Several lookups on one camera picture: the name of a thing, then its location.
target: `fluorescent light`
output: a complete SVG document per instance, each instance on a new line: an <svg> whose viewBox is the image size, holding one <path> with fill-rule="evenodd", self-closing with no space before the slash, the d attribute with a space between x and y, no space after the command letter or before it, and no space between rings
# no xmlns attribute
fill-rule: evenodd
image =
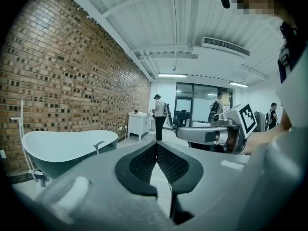
<svg viewBox="0 0 308 231"><path fill-rule="evenodd" d="M187 75L173 75L173 74L158 74L159 77L175 77L175 78L186 78Z"/></svg>
<svg viewBox="0 0 308 231"><path fill-rule="evenodd" d="M238 86L238 87L248 87L247 85L236 83L236 82L230 82L230 85Z"/></svg>

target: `bathtub faucet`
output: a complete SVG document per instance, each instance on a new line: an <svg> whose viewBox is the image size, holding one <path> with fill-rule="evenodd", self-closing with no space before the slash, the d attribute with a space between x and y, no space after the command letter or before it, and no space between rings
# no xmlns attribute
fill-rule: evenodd
<svg viewBox="0 0 308 231"><path fill-rule="evenodd" d="M99 153L98 153L98 146L99 146L100 144L103 144L103 143L105 143L105 141L98 142L96 145L94 145L94 148L96 149L97 155L99 154Z"/></svg>

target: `white bathtub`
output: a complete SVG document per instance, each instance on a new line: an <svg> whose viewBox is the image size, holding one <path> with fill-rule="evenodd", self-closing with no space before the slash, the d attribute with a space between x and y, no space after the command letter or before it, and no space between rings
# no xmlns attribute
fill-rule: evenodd
<svg viewBox="0 0 308 231"><path fill-rule="evenodd" d="M116 149L117 134L111 131L93 130L85 132L48 132L27 133L22 144L31 155L35 164L46 175L56 178L80 163L99 153Z"/></svg>

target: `white ceiling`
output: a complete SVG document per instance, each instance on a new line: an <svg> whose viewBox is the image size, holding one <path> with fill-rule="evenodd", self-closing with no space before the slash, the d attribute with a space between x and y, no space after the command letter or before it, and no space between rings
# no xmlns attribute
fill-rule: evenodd
<svg viewBox="0 0 308 231"><path fill-rule="evenodd" d="M150 80L158 73L177 73L189 75L192 82L244 81L253 85L278 69L281 21L242 15L236 4L224 9L220 0L75 1ZM202 37L239 45L249 50L250 56L244 59L243 66L222 51L201 48Z"/></svg>

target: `floor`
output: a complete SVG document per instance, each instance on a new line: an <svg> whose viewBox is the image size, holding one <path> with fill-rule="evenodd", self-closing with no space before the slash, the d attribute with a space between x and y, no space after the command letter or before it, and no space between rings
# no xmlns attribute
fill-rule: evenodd
<svg viewBox="0 0 308 231"><path fill-rule="evenodd" d="M151 131L142 136L141 141L152 141L155 139L155 132ZM180 140L175 136L175 133L170 130L163 129L163 141L168 141L176 144L180 144L183 146L188 146L186 141ZM137 136L131 136L120 143L118 143L117 148L121 149L128 145L133 145L139 143ZM151 185L155 186L158 191L158 205L161 207L166 216L169 217L170 206L171 206L171 186L169 185L164 173L161 171L158 164L155 165L152 171L151 177ZM23 183L18 183L12 185L13 189L16 191L20 191L25 195L29 196L31 199L35 200L35 198L43 191L44 188L40 186L39 182L35 182L34 180L26 181Z"/></svg>

